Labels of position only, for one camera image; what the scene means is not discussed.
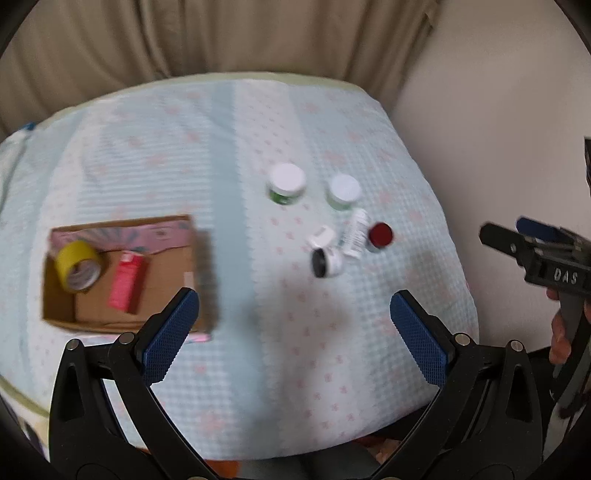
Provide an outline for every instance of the beige curtain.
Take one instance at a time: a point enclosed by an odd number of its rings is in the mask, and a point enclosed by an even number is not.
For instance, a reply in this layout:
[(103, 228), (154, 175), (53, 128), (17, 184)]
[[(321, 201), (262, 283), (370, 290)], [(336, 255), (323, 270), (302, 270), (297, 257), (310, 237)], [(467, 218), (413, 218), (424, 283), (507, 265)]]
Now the beige curtain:
[(0, 138), (152, 80), (272, 71), (355, 83), (390, 110), (437, 0), (40, 0), (0, 59)]

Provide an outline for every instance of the white tube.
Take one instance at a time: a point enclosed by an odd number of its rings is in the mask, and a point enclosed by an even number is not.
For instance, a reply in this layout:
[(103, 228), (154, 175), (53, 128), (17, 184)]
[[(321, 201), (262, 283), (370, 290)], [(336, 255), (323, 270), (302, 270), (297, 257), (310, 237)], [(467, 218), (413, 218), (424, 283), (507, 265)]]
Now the white tube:
[(368, 229), (369, 215), (367, 211), (362, 208), (354, 209), (341, 240), (341, 251), (343, 255), (356, 259), (361, 258), (363, 250), (365, 250)]

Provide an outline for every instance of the white jar lid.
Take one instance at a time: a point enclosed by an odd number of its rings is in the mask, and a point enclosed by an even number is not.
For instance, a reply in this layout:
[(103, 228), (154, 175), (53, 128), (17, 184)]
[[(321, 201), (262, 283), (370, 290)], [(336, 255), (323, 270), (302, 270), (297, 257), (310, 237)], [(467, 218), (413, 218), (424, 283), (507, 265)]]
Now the white jar lid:
[(293, 163), (275, 165), (269, 174), (271, 188), (279, 195), (291, 196), (306, 187), (306, 174)]
[(351, 175), (336, 174), (330, 180), (330, 194), (340, 203), (353, 203), (361, 197), (361, 185)]

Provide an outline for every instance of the finger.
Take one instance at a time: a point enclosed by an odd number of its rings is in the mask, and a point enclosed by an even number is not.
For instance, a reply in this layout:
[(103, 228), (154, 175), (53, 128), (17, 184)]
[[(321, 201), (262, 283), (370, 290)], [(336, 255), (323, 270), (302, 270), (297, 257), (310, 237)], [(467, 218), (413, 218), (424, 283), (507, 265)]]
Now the finger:
[(550, 355), (548, 356), (548, 360), (552, 365), (563, 365), (566, 362), (564, 358), (558, 358), (553, 350), (550, 350)]
[(558, 292), (556, 290), (552, 290), (551, 288), (549, 288), (548, 290), (546, 290), (546, 296), (550, 300), (558, 301)]
[(558, 312), (552, 319), (552, 336), (557, 340), (562, 340), (566, 335), (566, 328), (564, 327), (564, 320), (562, 315)]
[(570, 356), (570, 350), (570, 343), (567, 339), (557, 340), (556, 337), (552, 337), (550, 352), (558, 363), (563, 364), (566, 362), (566, 359)]
[(587, 318), (587, 321), (591, 323), (591, 304), (589, 303), (588, 300), (585, 300), (585, 317)]

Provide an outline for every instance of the metal screw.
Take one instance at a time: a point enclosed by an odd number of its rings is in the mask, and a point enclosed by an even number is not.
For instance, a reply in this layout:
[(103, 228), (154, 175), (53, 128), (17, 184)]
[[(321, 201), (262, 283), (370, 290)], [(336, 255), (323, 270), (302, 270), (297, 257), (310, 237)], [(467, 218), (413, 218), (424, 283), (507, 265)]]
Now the metal screw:
[(78, 345), (80, 345), (80, 341), (78, 340), (78, 338), (73, 338), (68, 343), (66, 343), (66, 348), (68, 350), (76, 350), (78, 348)]
[(121, 335), (119, 335), (119, 343), (123, 343), (124, 345), (127, 345), (128, 343), (131, 343), (134, 341), (135, 335), (131, 332), (125, 332), (122, 333)]
[(460, 345), (466, 346), (470, 343), (470, 337), (468, 337), (468, 335), (465, 333), (458, 333), (456, 335), (456, 342)]
[(521, 352), (523, 350), (523, 343), (518, 340), (511, 341), (511, 348), (516, 352)]

